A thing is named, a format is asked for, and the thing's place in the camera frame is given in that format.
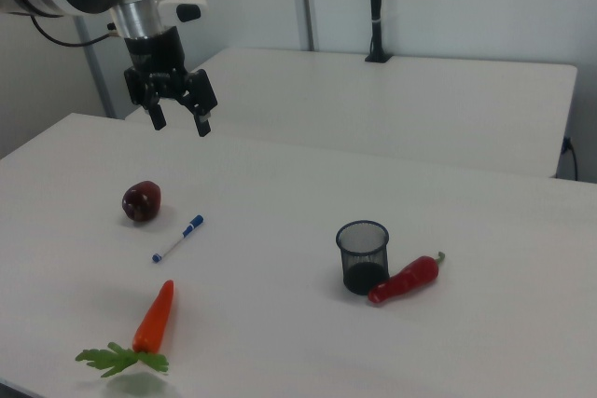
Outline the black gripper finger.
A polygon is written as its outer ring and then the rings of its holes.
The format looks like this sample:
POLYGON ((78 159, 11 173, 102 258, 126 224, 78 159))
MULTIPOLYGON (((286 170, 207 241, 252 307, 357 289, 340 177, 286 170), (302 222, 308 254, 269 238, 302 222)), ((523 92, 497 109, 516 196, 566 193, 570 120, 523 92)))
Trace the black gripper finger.
POLYGON ((149 114, 155 130, 162 130, 166 120, 155 84, 133 67, 124 72, 124 78, 132 104, 141 106, 149 114))
POLYGON ((188 73, 181 104, 193 115, 198 134, 205 137, 211 132, 209 118, 217 107, 217 98, 207 73, 203 69, 188 73))

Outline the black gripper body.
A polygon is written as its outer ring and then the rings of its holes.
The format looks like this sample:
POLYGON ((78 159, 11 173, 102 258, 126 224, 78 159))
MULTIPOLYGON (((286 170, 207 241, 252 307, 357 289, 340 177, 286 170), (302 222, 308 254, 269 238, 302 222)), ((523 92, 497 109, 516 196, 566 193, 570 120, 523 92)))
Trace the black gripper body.
POLYGON ((132 67, 124 72, 132 97, 181 97, 185 93, 185 53, 176 27, 146 38, 126 38, 132 67))

